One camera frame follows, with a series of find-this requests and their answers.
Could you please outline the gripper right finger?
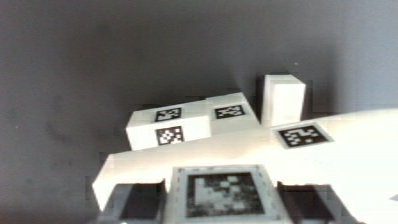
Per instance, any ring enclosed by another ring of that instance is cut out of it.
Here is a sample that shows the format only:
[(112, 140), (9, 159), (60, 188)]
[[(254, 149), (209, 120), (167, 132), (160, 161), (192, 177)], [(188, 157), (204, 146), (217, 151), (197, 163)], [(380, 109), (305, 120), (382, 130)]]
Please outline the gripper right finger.
[(293, 224), (355, 224), (346, 206), (328, 185), (277, 183)]

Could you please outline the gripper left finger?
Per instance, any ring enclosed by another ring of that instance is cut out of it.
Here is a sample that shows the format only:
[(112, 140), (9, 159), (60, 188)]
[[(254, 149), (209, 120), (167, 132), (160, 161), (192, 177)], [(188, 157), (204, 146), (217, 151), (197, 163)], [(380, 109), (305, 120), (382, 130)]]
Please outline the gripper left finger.
[(161, 224), (165, 182), (117, 184), (94, 224)]

